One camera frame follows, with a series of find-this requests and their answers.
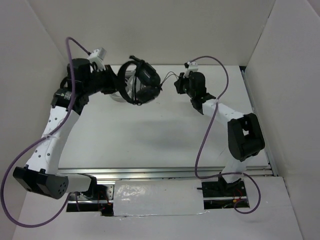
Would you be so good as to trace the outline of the white taped cover plate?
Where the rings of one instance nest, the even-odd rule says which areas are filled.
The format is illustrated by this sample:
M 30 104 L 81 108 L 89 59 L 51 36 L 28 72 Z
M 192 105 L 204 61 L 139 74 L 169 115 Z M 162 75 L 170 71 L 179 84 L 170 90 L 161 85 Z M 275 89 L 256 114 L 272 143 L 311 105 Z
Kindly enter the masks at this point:
M 117 217 L 203 214 L 200 186 L 196 179 L 116 181 L 113 212 Z

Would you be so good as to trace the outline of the black headphones with cable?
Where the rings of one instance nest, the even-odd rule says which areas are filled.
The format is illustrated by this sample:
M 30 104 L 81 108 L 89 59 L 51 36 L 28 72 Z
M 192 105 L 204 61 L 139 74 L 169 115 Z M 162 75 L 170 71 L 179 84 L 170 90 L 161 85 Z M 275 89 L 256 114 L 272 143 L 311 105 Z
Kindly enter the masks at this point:
M 148 62 L 134 55 L 131 55 L 129 61 L 120 67 L 118 73 L 126 72 L 129 66 L 135 66 L 130 94 L 138 100 L 138 106 L 155 100 L 163 90 L 162 86 L 167 79 L 161 79 Z

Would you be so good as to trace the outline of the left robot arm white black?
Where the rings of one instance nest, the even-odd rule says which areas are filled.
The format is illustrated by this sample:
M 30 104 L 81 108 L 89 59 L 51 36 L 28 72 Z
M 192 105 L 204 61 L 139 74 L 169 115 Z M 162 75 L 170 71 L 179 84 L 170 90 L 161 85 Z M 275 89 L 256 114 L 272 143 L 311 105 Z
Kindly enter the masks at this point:
M 53 199 L 74 192 L 89 200 L 98 195 L 99 185 L 95 177 L 87 174 L 74 177 L 59 175 L 59 162 L 71 130 L 89 103 L 89 97 L 99 92 L 123 94 L 127 86 L 126 70 L 130 65 L 131 62 L 126 62 L 117 73 L 110 65 L 101 65 L 87 58 L 74 58 L 67 65 L 67 75 L 53 95 L 42 137 L 31 145 L 34 152 L 26 164 L 15 167 L 13 171 L 14 179 L 26 191 Z

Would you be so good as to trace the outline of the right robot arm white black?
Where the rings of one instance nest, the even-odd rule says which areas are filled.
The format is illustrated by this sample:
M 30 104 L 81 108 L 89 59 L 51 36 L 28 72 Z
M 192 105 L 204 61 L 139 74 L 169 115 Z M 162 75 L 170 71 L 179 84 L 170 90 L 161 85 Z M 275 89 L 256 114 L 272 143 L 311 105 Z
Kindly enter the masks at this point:
M 174 83 L 178 94 L 186 94 L 194 109 L 200 114 L 210 117 L 210 122 L 200 144 L 194 164 L 194 173 L 198 179 L 208 180 L 209 176 L 200 176 L 198 167 L 200 157 L 214 121 L 218 121 L 227 130 L 227 146 L 231 154 L 226 166 L 217 177 L 216 189 L 223 196 L 230 195 L 241 182 L 251 158 L 265 148 L 259 120 L 254 113 L 243 114 L 220 102 L 227 91 L 214 97 L 207 92 L 206 79 L 201 72 L 182 72 Z

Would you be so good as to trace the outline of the grey white headphone stand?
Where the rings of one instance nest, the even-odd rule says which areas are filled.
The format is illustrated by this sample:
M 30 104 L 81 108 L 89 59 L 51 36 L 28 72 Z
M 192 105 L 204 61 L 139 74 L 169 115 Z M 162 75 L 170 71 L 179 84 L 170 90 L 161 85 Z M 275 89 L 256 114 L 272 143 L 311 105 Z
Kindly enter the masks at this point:
M 127 102 L 132 105 L 139 105 L 140 103 L 138 100 L 136 100 L 132 94 L 128 94 L 126 87 L 127 80 L 126 80 L 126 72 L 119 72 L 118 74 L 115 74 L 115 72 L 112 69 L 108 70 L 111 82 L 113 83 L 113 86 L 117 92 L 121 95 L 121 97 Z

